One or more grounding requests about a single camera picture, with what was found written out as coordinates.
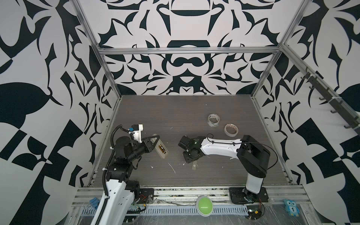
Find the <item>grey remote battery cover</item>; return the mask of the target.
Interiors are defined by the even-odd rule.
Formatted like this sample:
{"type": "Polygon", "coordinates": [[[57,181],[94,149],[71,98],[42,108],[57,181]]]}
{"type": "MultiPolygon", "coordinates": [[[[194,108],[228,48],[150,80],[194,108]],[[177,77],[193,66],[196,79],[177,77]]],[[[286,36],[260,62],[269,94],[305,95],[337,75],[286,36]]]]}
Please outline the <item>grey remote battery cover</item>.
{"type": "Polygon", "coordinates": [[[194,162],[194,163],[193,163],[193,166],[192,166],[192,170],[194,170],[194,171],[195,171],[196,169],[197,169],[197,163],[196,163],[196,162],[194,162]]]}

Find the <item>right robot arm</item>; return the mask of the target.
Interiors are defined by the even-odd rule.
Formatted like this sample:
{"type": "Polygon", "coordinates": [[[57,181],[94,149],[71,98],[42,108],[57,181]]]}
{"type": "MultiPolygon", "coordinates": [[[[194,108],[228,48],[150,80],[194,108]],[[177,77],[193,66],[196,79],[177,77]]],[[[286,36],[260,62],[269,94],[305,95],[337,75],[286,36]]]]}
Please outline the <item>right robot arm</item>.
{"type": "Polygon", "coordinates": [[[241,139],[220,140],[199,136],[189,138],[183,136],[178,143],[184,152],[187,163],[197,161],[208,155],[219,155],[237,159],[247,172],[246,185],[243,188],[229,188],[230,200],[233,204],[267,203],[269,195],[263,187],[263,180],[269,169],[278,163],[278,154],[272,147],[259,143],[249,135],[241,139]]]}

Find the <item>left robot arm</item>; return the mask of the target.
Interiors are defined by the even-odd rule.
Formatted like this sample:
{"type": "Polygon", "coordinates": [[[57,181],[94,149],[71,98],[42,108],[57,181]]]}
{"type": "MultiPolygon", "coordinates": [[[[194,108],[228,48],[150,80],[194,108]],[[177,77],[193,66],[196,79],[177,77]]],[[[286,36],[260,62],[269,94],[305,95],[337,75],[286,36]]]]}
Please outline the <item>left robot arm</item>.
{"type": "Polygon", "coordinates": [[[133,162],[152,152],[160,140],[159,135],[142,137],[143,125],[124,129],[117,126],[110,136],[111,155],[102,169],[103,195],[93,225],[121,225],[135,200],[140,196],[140,184],[131,181],[130,175],[138,169],[133,162]]]}

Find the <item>large clear printed tape roll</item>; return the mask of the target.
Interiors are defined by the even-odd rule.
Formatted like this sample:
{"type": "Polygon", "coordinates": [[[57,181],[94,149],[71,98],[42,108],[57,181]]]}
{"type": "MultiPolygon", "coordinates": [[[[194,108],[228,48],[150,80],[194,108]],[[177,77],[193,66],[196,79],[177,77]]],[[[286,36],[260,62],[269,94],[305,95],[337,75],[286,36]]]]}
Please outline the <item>large clear printed tape roll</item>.
{"type": "Polygon", "coordinates": [[[211,113],[208,116],[207,123],[210,127],[217,127],[220,122],[220,117],[216,113],[211,113]]]}

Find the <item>small white orange tape roll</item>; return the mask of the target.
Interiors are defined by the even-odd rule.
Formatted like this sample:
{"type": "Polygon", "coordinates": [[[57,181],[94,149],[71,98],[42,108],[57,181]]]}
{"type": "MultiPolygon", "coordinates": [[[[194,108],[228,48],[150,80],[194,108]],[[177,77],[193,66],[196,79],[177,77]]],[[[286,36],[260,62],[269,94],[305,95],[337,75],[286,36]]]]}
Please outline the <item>small white orange tape roll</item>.
{"type": "Polygon", "coordinates": [[[224,127],[224,133],[228,136],[228,137],[236,137],[239,133],[239,129],[236,125],[234,124],[226,124],[224,127]]]}

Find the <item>green round button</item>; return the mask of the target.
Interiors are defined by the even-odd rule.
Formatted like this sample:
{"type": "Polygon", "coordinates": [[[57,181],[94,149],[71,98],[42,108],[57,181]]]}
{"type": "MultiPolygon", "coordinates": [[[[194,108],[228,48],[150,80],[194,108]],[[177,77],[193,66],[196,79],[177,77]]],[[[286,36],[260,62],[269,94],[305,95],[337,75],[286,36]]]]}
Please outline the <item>green round button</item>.
{"type": "Polygon", "coordinates": [[[196,202],[196,209],[201,216],[208,217],[213,213],[214,205],[209,197],[200,196],[196,202]]]}

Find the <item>blue owl figurine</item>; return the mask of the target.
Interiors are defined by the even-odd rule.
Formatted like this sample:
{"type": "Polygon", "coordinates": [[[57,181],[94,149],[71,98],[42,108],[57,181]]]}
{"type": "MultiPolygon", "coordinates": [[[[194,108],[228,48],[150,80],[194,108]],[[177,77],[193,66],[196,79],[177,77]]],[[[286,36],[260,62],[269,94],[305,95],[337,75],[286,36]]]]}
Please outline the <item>blue owl figurine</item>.
{"type": "Polygon", "coordinates": [[[284,204],[289,216],[299,217],[300,210],[297,207],[297,203],[295,201],[284,199],[284,204]]]}

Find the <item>blue clip on rail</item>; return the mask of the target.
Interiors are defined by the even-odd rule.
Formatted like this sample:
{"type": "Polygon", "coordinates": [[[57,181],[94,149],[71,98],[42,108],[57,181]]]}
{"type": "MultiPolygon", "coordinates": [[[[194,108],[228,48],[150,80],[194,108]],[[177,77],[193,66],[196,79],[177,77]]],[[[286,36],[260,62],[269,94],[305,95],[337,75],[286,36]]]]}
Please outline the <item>blue clip on rail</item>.
{"type": "Polygon", "coordinates": [[[98,209],[99,203],[100,201],[97,198],[93,198],[89,201],[90,206],[96,210],[98,209]]]}

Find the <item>black wall hook rack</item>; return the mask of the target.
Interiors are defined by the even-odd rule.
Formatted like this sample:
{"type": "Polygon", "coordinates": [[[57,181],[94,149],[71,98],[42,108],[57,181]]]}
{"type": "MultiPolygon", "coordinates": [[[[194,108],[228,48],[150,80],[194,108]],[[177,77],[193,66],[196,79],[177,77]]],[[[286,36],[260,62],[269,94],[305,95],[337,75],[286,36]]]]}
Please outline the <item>black wall hook rack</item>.
{"type": "Polygon", "coordinates": [[[319,100],[323,103],[330,104],[333,108],[331,113],[339,114],[343,120],[347,123],[344,126],[345,129],[352,129],[358,135],[360,135],[360,116],[350,107],[350,105],[339,95],[333,88],[331,88],[320,75],[311,73],[308,67],[300,70],[303,74],[301,78],[310,83],[310,93],[308,95],[308,104],[310,105],[310,98],[314,90],[320,94],[319,100]]]}

